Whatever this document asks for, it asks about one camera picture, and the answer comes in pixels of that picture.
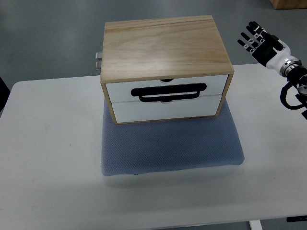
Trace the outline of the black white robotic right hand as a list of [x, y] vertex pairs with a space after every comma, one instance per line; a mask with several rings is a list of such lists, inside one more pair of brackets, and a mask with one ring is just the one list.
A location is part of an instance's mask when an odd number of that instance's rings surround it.
[[291, 55], [286, 43], [268, 33], [257, 22], [249, 22], [246, 29], [250, 34], [242, 32], [244, 40], [239, 39], [237, 42], [264, 67], [287, 77], [292, 69], [302, 65], [300, 60]]

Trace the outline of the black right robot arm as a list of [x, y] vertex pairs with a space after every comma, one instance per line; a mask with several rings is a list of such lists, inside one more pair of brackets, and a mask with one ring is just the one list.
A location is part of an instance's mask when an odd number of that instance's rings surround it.
[[[307, 69], [302, 66], [302, 62], [296, 58], [287, 60], [281, 68], [281, 74], [287, 79], [280, 93], [282, 105], [289, 110], [307, 108]], [[287, 102], [287, 93], [291, 87], [297, 90], [295, 97], [300, 102], [299, 105], [290, 105]]]

